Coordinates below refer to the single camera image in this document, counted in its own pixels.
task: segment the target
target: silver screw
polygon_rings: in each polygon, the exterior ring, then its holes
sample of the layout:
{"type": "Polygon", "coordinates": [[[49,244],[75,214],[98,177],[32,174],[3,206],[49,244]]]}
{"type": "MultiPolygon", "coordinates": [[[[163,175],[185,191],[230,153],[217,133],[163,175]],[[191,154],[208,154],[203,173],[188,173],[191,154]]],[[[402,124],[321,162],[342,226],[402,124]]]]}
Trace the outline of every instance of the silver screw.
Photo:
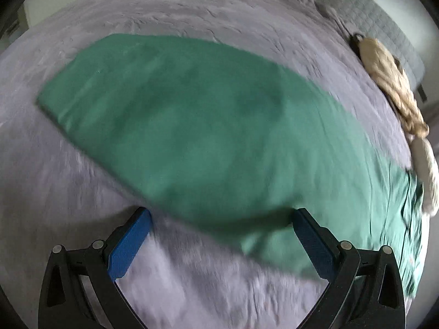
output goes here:
{"type": "Polygon", "coordinates": [[[54,254],[58,254],[59,252],[61,252],[61,250],[62,250],[62,246],[61,245],[56,245],[56,246],[53,247],[52,252],[54,254]]]}
{"type": "Polygon", "coordinates": [[[349,241],[342,241],[340,246],[343,250],[350,250],[352,249],[352,244],[349,241]]]}
{"type": "Polygon", "coordinates": [[[392,253],[392,248],[390,246],[383,246],[383,251],[385,254],[390,255],[392,253]]]}
{"type": "Polygon", "coordinates": [[[102,240],[96,240],[92,246],[94,249],[99,250],[104,246],[104,242],[102,240]]]}

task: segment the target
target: white wall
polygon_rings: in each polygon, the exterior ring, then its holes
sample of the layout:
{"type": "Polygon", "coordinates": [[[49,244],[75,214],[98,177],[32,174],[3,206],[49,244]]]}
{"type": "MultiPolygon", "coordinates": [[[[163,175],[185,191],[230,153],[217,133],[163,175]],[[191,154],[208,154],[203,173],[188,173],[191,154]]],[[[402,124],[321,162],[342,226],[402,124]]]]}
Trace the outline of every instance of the white wall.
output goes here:
{"type": "MultiPolygon", "coordinates": [[[[419,0],[375,0],[399,25],[425,64],[422,85],[428,102],[439,100],[439,29],[419,0]]],[[[439,295],[439,214],[431,219],[424,273],[412,303],[407,329],[415,329],[439,295]]]]}
{"type": "Polygon", "coordinates": [[[427,103],[439,100],[439,29],[433,19],[419,0],[374,1],[398,24],[421,56],[427,103]]]}

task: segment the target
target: green cloth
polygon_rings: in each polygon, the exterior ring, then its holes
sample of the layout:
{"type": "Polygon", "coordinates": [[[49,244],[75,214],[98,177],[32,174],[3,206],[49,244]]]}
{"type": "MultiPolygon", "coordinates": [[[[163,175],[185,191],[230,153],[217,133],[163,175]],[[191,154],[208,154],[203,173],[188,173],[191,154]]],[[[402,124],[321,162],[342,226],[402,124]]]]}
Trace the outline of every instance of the green cloth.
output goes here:
{"type": "Polygon", "coordinates": [[[291,208],[305,207],[339,240],[390,245],[415,294],[422,185],[291,70],[223,44],[111,35],[38,102],[122,183],[221,243],[317,276],[287,226],[291,208]]]}

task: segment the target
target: bed sheet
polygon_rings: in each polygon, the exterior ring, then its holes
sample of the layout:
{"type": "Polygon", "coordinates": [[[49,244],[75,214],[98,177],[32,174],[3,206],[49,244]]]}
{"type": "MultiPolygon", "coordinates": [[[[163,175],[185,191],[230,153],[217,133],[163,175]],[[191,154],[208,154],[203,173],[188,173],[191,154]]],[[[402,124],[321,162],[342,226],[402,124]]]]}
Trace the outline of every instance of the bed sheet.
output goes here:
{"type": "MultiPolygon", "coordinates": [[[[30,328],[54,244],[83,248],[126,219],[132,195],[70,145],[35,105],[77,52],[112,33],[226,43],[288,66],[331,93],[402,167],[407,142],[385,97],[314,0],[78,0],[0,57],[0,284],[30,328]]],[[[119,286],[151,328],[294,328],[326,281],[263,267],[153,209],[119,286]]]]}

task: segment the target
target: green blanket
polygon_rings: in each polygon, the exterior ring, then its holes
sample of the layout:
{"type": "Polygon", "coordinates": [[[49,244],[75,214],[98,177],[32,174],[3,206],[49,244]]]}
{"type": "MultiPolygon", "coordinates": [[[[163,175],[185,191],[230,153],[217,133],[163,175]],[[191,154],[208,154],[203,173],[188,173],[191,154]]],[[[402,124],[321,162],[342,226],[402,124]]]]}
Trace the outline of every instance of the green blanket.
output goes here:
{"type": "Polygon", "coordinates": [[[38,102],[121,182],[221,243],[316,276],[287,226],[291,208],[305,207],[339,240],[390,245],[415,294],[421,184],[291,70],[207,41],[111,35],[38,102]]]}

